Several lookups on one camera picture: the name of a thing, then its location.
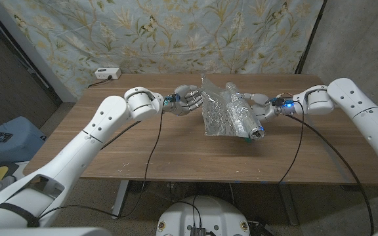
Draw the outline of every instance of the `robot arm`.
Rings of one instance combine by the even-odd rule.
[[[278,115],[303,112],[310,115],[326,115],[336,107],[340,107],[348,115],[378,155],[378,106],[350,79],[337,79],[328,87],[314,86],[288,99],[256,102],[252,109],[260,122],[267,122]]]
[[[0,228],[51,225],[58,211],[48,213],[39,221],[36,218],[65,203],[78,178],[103,144],[130,118],[143,121],[163,109],[186,115],[194,109],[193,106],[201,106],[197,87],[183,86],[176,91],[181,95],[191,92],[180,101],[166,102],[162,95],[142,87],[128,90],[124,98],[107,97],[90,123],[52,161],[0,192]]]

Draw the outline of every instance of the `patterned curtain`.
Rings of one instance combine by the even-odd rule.
[[[122,73],[294,73],[323,0],[0,0],[79,98]]]

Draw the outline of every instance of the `wooden table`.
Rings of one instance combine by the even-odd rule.
[[[232,81],[240,92],[260,92],[269,97],[282,92],[296,94],[322,84],[314,75],[208,75],[208,78],[219,87]],[[86,126],[105,97],[123,96],[133,87],[146,87],[165,96],[182,84],[200,86],[200,75],[125,74],[119,80],[88,89],[30,161],[25,173],[31,173],[55,157]],[[305,121],[313,124],[344,155],[363,184],[378,184],[375,152],[340,109],[325,116],[307,117]],[[280,116],[262,125],[265,137],[249,143],[238,137],[204,135],[201,109],[183,117],[166,113],[147,179],[276,183],[294,158],[301,124]],[[158,128],[159,115],[133,127],[102,150],[82,177],[142,180]],[[339,158],[327,150],[328,147],[304,127],[299,155],[284,181],[296,184],[355,183]]]

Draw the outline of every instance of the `black cable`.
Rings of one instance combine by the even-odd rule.
[[[116,135],[114,138],[112,138],[109,142],[103,145],[103,147],[100,150],[103,150],[105,147],[107,147],[109,144],[111,144],[113,141],[115,141],[117,138],[119,138],[123,133],[127,132],[130,128],[134,127],[141,121],[137,121],[133,123],[132,125],[129,125],[126,129],[122,130],[118,135]]]
[[[202,222],[201,221],[201,213],[200,213],[200,211],[198,210],[198,208],[195,205],[187,203],[187,202],[184,202],[184,201],[177,201],[176,203],[184,203],[184,204],[187,204],[187,205],[191,205],[192,209],[193,208],[196,209],[196,211],[198,212],[198,216],[199,216],[199,227],[202,226],[202,223],[201,223]]]
[[[157,135],[157,140],[156,140],[156,144],[154,144],[154,147],[152,148],[152,151],[150,153],[150,157],[148,158],[148,161],[147,161],[147,165],[145,167],[145,173],[144,173],[144,181],[142,182],[142,188],[141,188],[141,192],[139,193],[139,197],[138,197],[138,200],[136,201],[136,204],[134,206],[134,208],[132,209],[132,211],[124,216],[121,216],[121,217],[128,217],[130,216],[134,210],[137,208],[138,206],[138,203],[139,201],[141,200],[141,196],[142,196],[142,192],[144,191],[144,186],[145,186],[145,181],[147,179],[147,171],[148,171],[148,165],[150,164],[150,160],[151,160],[151,156],[152,154],[154,153],[154,150],[156,149],[157,147],[157,144],[158,144],[158,140],[160,139],[160,134],[161,134],[161,124],[163,123],[163,107],[161,107],[161,117],[160,117],[160,128],[158,129],[158,135]]]
[[[192,214],[194,215],[194,227],[196,227],[195,226],[195,210],[194,210],[194,208],[195,208],[195,199],[196,199],[197,196],[198,196],[198,193],[195,194],[194,200],[192,201]],[[201,227],[202,227],[202,221],[201,221],[201,215],[199,215],[199,228],[201,228]]]
[[[97,208],[94,208],[94,207],[91,207],[91,206],[83,206],[83,205],[67,205],[67,206],[58,206],[58,207],[55,207],[53,209],[50,209],[48,211],[46,211],[45,213],[43,213],[42,215],[40,215],[39,217],[37,217],[37,221],[39,221],[40,219],[42,219],[44,216],[46,216],[47,214],[51,213],[52,211],[54,210],[58,210],[58,209],[62,209],[62,208],[71,208],[71,207],[76,207],[76,208],[86,208],[86,209],[89,209],[89,210],[95,210],[97,212],[101,212],[101,213],[105,213],[105,214],[108,214],[109,216],[115,216],[115,217],[121,217],[121,216],[118,216],[118,215],[115,215],[115,214],[112,214],[110,212],[106,212],[104,210],[100,210],[100,209],[97,209]]]
[[[93,83],[93,84],[89,85],[87,88],[89,88],[89,87],[93,87],[93,86],[95,86],[95,85],[100,85],[101,83],[107,82],[107,81],[109,81],[109,80],[111,80],[111,79],[112,79],[112,76],[109,75],[107,79],[104,79],[104,80],[102,80],[102,81],[100,81],[100,82],[97,82],[97,83]]]
[[[127,130],[129,130],[130,128],[132,128],[133,126],[135,126],[136,124],[138,124],[140,121],[138,122],[135,122],[133,123],[131,126],[127,127],[124,131],[122,131],[120,134],[117,135],[117,137],[119,137],[121,134],[123,134],[124,132],[126,132]],[[161,109],[161,117],[160,117],[160,127],[159,127],[159,130],[158,130],[158,136],[157,136],[157,140],[156,140],[156,144],[154,144],[154,147],[150,153],[150,157],[148,158],[148,161],[147,161],[147,165],[146,165],[146,168],[145,168],[145,174],[144,174],[144,181],[142,183],[142,188],[141,188],[141,192],[139,194],[139,197],[138,197],[138,200],[136,201],[136,204],[135,206],[133,207],[132,211],[130,211],[130,213],[124,215],[124,216],[120,216],[120,215],[115,215],[115,214],[112,214],[110,212],[106,212],[104,210],[100,210],[100,209],[97,209],[97,208],[94,208],[94,207],[91,207],[91,206],[83,206],[83,205],[66,205],[66,206],[58,206],[58,207],[55,207],[53,209],[50,209],[48,211],[46,211],[44,214],[40,215],[39,217],[36,218],[37,221],[39,221],[40,219],[42,219],[42,217],[46,216],[47,214],[51,213],[52,211],[54,210],[58,210],[58,209],[61,209],[61,208],[72,208],[72,207],[76,207],[76,208],[86,208],[86,209],[89,209],[89,210],[95,210],[97,212],[101,212],[101,213],[105,213],[109,216],[114,216],[116,218],[124,218],[124,217],[128,217],[130,216],[134,210],[137,208],[138,204],[139,204],[139,201],[141,200],[141,196],[142,196],[142,192],[144,191],[144,185],[145,185],[145,181],[146,181],[146,177],[147,177],[147,171],[148,171],[148,165],[150,164],[150,160],[151,160],[151,156],[154,152],[154,150],[156,149],[157,147],[157,144],[158,144],[158,140],[160,138],[160,134],[161,134],[161,124],[163,122],[163,108]]]
[[[231,191],[231,200],[233,201],[233,205],[236,206],[236,202],[234,201],[234,193],[233,188],[231,187],[231,183],[228,183],[230,185],[230,191]]]
[[[355,181],[357,182],[358,187],[360,188],[360,191],[362,193],[364,201],[366,202],[367,210],[368,210],[368,217],[369,217],[369,220],[370,220],[370,235],[373,235],[374,234],[374,221],[373,221],[373,214],[371,213],[370,202],[368,201],[367,195],[366,195],[366,193],[364,191],[364,188],[362,187],[362,184],[361,184],[360,180],[358,179],[357,175],[355,174],[355,172],[353,171],[353,169],[351,168],[351,166],[347,163],[347,161],[345,160],[345,158],[338,152],[338,150],[336,150],[336,148],[329,141],[327,141],[327,139],[325,137],[323,137],[323,135],[321,135],[315,128],[311,127],[309,124],[307,124],[306,122],[304,122],[304,120],[300,121],[298,118],[296,118],[294,116],[291,116],[291,115],[288,115],[288,117],[291,118],[291,119],[294,119],[294,120],[296,120],[296,121],[298,121],[300,123],[302,123],[307,128],[309,128],[314,133],[316,133],[338,155],[338,157],[342,160],[342,162],[349,169],[349,171],[351,172],[351,174],[354,177]]]
[[[301,110],[303,111],[303,122],[302,122],[302,125],[301,125],[300,142],[299,142],[299,147],[297,148],[297,152],[295,153],[295,156],[294,156],[293,162],[292,162],[291,165],[289,166],[287,172],[284,174],[284,176],[282,176],[281,180],[278,182],[278,185],[279,185],[279,184],[282,182],[282,180],[287,176],[289,170],[291,170],[291,167],[293,167],[294,162],[295,162],[295,160],[296,160],[296,158],[297,158],[297,155],[299,154],[299,151],[300,151],[301,140],[303,140],[303,130],[304,130],[305,111],[304,111],[304,109],[303,109],[303,105],[301,105],[300,102],[298,102],[298,101],[294,101],[294,102],[300,104],[300,106],[301,106]]]

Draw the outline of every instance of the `white robot body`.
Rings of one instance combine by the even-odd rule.
[[[182,201],[192,204],[194,197]],[[221,236],[249,236],[250,230],[245,216],[233,205],[212,196],[197,196],[195,206],[201,214],[201,228],[205,232],[213,232]],[[200,218],[196,209],[185,203],[175,203],[160,217],[157,225],[157,236],[187,235],[194,231],[194,216],[196,228],[200,227]]]

